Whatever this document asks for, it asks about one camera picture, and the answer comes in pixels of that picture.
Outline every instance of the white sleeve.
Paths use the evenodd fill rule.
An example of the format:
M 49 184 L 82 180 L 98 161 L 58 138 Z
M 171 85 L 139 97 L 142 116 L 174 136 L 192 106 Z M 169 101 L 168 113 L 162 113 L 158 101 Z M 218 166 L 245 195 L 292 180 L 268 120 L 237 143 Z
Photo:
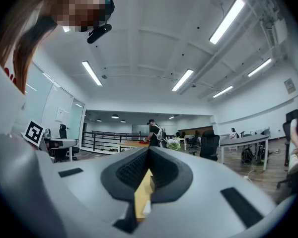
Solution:
M 293 127 L 296 128 L 296 127 L 297 127 L 297 119 L 293 119 L 293 120 L 292 120 L 292 122 L 291 122 L 291 124 L 290 124 L 290 127 L 291 127 L 291 128 L 293 128 Z

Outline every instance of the brown hair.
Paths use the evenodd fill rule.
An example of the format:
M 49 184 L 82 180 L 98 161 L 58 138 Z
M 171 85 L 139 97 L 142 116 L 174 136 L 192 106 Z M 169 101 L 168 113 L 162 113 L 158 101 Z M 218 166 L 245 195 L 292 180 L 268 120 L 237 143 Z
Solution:
M 24 24 L 37 6 L 47 0 L 18 0 L 0 25 L 0 65 L 4 65 L 15 45 L 13 55 L 16 86 L 24 94 L 28 68 L 43 37 L 53 31 L 57 23 L 49 16 L 41 16 L 34 26 L 18 39 Z

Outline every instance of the orange table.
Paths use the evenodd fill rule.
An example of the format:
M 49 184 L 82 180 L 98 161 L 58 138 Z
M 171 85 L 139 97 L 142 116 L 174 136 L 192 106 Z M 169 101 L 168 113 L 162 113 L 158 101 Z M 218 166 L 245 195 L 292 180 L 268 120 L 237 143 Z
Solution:
M 126 141 L 122 143 L 118 143 L 119 146 L 128 146 L 131 147 L 149 147 L 149 144 L 141 144 L 139 141 Z

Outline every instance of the ceiling light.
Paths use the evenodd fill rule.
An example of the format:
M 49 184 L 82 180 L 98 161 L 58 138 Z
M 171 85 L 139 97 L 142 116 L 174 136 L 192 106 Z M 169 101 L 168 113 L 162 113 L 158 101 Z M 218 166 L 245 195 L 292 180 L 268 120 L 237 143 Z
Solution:
M 38 91 L 38 90 L 36 90 L 36 89 L 34 89 L 32 86 L 30 86 L 30 85 L 28 85 L 28 84 L 26 84 L 28 87 L 30 87 L 30 88 L 32 88 L 34 91 Z
M 174 86 L 174 88 L 172 89 L 173 91 L 176 91 L 180 88 L 180 86 L 185 82 L 185 80 L 188 79 L 188 77 L 193 73 L 193 70 L 191 69 L 187 69 L 187 71 L 185 72 L 185 74 L 183 75 L 183 77 L 179 80 L 179 82 Z
M 256 69 L 254 69 L 251 73 L 249 73 L 249 77 L 251 77 L 252 75 L 254 75 L 256 72 L 258 72 L 259 70 L 261 70 L 262 68 L 264 68 L 267 64 L 269 64 L 272 61 L 271 58 L 269 58 L 266 62 L 264 62 L 263 64 L 261 64 L 259 67 L 257 67 Z
M 94 81 L 96 82 L 96 84 L 97 85 L 102 85 L 100 83 L 99 79 L 96 77 L 94 71 L 91 69 L 88 61 L 82 61 L 81 63 L 84 65 L 85 69 L 87 70 L 87 72 L 89 73 L 89 75 L 94 79 Z
M 50 80 L 56 87 L 60 88 L 60 86 L 55 83 L 55 81 L 53 80 L 53 78 L 51 78 L 48 74 L 46 74 L 45 72 L 43 73 L 43 76 L 45 76 L 48 80 Z
M 221 94 L 227 92 L 228 90 L 230 90 L 230 89 L 232 89 L 232 88 L 233 88 L 232 86 L 226 88 L 225 90 L 219 92 L 218 94 L 215 94 L 215 95 L 213 96 L 213 98 L 216 98 L 217 96 L 219 96 L 219 95 L 221 95 Z
M 68 32 L 70 31 L 70 27 L 69 26 L 63 26 L 64 32 Z
M 213 44 L 216 44 L 219 39 L 222 37 L 222 35 L 225 33 L 225 31 L 228 29 L 228 27 L 232 24 L 234 19 L 237 17 L 239 12 L 243 9 L 245 5 L 245 2 L 243 0 L 235 0 L 232 7 L 226 14 L 225 18 L 222 20 L 219 27 L 216 29 L 214 34 L 210 37 L 210 42 Z

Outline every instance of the floor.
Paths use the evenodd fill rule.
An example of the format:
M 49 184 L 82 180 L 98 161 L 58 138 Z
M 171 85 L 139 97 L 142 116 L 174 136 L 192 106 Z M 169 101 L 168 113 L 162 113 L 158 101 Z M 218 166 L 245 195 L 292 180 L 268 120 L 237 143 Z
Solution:
M 287 167 L 284 167 L 285 161 L 285 139 L 272 140 L 268 143 L 269 152 L 276 151 L 269 157 L 267 162 L 266 171 L 263 172 L 262 165 L 245 165 L 241 162 L 241 151 L 242 147 L 239 147 L 236 151 L 232 149 L 229 151 L 228 148 L 224 150 L 225 165 L 240 174 L 241 176 L 247 176 L 249 174 L 250 180 L 260 187 L 266 194 L 272 197 L 272 199 L 279 204 L 285 198 L 290 195 L 291 189 L 284 183 L 279 189 L 276 188 L 277 182 L 284 180 L 287 175 Z M 189 154 L 191 150 L 184 151 L 184 145 L 181 143 L 181 152 Z M 221 163 L 221 149 L 217 149 L 218 163 Z M 102 156 L 102 154 L 95 154 L 86 151 L 80 151 L 79 154 L 75 154 L 78 160 L 95 159 Z

